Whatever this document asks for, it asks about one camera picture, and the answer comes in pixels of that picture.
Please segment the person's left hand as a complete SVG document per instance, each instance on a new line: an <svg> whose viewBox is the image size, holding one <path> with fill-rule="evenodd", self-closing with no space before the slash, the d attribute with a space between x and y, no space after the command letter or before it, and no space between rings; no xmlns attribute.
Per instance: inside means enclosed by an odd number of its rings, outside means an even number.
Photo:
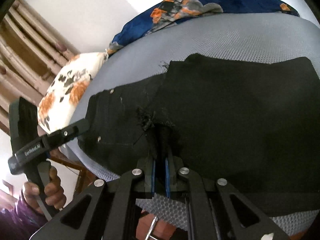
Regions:
<svg viewBox="0 0 320 240"><path fill-rule="evenodd" d="M57 169L51 167L50 172L50 183L44 188L46 194L46 203L49 206L53 206L56 210L60 210L66 203L66 196L64 189L61 186L61 179L57 175ZM36 197L40 194L38 185L32 182L25 182L22 189L22 194L26 203L37 213L43 214L39 204L37 203Z"/></svg>

